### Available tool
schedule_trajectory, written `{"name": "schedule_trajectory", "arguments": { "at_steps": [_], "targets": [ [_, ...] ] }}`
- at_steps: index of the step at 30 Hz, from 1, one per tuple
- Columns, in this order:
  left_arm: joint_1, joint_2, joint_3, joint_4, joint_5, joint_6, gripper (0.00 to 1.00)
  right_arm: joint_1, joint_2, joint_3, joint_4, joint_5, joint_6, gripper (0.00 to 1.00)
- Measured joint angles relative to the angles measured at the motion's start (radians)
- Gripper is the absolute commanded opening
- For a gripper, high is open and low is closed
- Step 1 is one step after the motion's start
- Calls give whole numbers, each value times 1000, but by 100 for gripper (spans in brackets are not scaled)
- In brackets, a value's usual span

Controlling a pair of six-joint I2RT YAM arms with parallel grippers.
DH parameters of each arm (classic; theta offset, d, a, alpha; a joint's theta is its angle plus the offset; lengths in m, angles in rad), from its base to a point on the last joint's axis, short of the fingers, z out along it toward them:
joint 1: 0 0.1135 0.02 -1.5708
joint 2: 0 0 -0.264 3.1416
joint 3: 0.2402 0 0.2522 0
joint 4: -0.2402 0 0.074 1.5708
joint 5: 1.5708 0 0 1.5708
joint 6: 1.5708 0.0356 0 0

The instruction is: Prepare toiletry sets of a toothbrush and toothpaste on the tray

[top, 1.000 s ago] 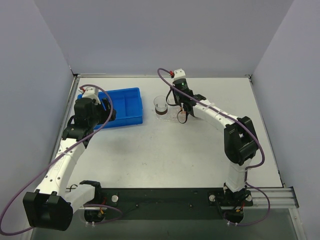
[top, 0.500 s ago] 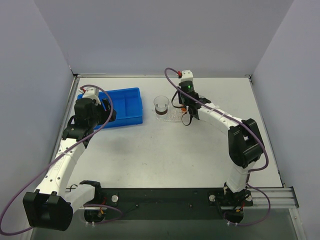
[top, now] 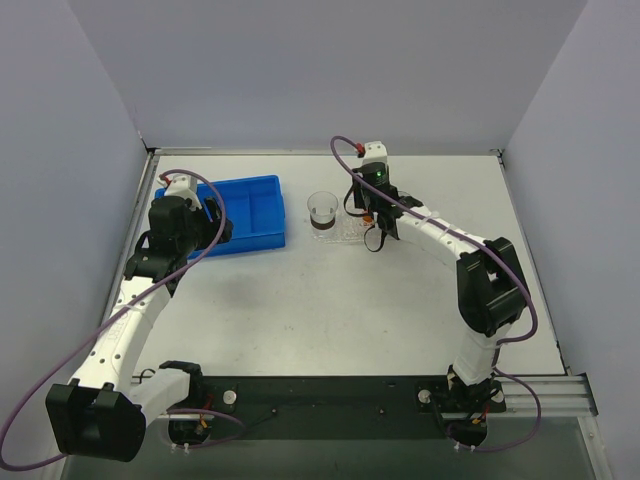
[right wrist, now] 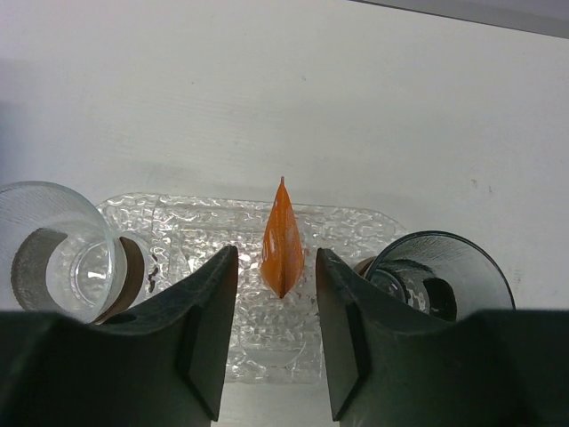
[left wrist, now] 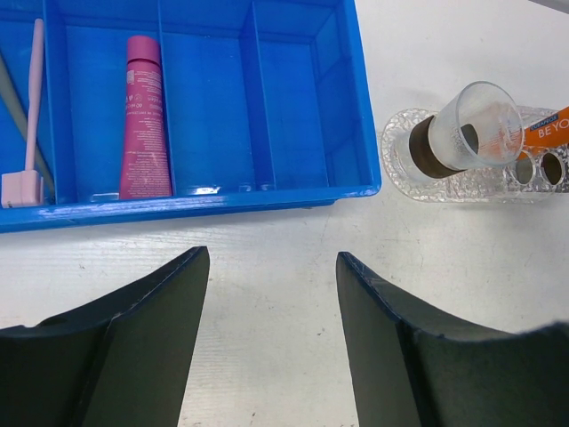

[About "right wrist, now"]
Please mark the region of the clear brown-banded cup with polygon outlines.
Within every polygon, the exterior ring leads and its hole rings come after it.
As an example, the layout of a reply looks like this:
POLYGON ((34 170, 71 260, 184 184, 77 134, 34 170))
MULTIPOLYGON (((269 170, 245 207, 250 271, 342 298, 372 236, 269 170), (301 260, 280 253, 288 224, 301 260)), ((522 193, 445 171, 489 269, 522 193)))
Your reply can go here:
POLYGON ((470 240, 446 231, 405 235, 354 270, 413 309, 446 322, 479 310, 515 308, 495 260, 470 240))

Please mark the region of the clear blue-tinted cup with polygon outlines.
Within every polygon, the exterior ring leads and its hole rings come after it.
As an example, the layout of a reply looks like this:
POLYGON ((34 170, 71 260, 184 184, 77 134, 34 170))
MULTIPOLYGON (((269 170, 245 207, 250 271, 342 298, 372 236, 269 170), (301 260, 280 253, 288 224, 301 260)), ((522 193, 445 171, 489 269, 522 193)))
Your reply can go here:
POLYGON ((148 249, 76 191, 43 181, 1 188, 1 309, 102 323, 143 302, 148 249))

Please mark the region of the orange toothpaste tube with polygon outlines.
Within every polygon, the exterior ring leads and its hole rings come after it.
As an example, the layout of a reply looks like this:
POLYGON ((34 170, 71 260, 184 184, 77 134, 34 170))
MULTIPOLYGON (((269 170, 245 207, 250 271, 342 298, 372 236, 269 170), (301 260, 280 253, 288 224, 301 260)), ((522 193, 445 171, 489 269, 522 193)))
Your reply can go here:
POLYGON ((304 269, 301 234, 282 176, 263 235, 260 274, 276 296, 284 299, 301 280, 304 269))

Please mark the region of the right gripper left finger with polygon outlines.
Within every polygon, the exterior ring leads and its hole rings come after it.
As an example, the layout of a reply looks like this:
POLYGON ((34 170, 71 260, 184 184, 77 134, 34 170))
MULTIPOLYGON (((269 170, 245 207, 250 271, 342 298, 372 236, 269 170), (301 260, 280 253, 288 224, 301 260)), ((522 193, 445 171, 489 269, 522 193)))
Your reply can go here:
POLYGON ((4 426, 208 426, 219 418, 238 252, 105 323, 1 316, 4 426))

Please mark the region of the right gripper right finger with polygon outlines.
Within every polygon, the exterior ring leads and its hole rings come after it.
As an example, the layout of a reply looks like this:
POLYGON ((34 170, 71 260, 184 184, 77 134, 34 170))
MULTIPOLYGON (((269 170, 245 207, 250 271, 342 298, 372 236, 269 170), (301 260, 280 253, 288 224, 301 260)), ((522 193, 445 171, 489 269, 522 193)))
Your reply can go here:
POLYGON ((565 426, 568 315, 482 310, 447 323, 319 249, 317 305, 342 426, 565 426))

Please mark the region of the clear acrylic toothbrush holder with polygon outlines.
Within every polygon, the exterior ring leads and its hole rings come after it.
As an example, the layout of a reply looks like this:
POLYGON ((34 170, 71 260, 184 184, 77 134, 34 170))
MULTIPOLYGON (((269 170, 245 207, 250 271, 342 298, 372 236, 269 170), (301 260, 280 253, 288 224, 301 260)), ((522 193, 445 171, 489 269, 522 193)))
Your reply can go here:
POLYGON ((304 270, 293 289, 278 298, 260 273, 269 203, 161 199, 154 208, 157 289, 165 290, 196 272, 224 246, 235 246, 238 251, 226 365, 230 382, 319 382, 323 356, 315 280, 317 249, 330 248, 354 265, 378 254, 399 231, 389 218, 370 210, 314 205, 293 209, 304 270))

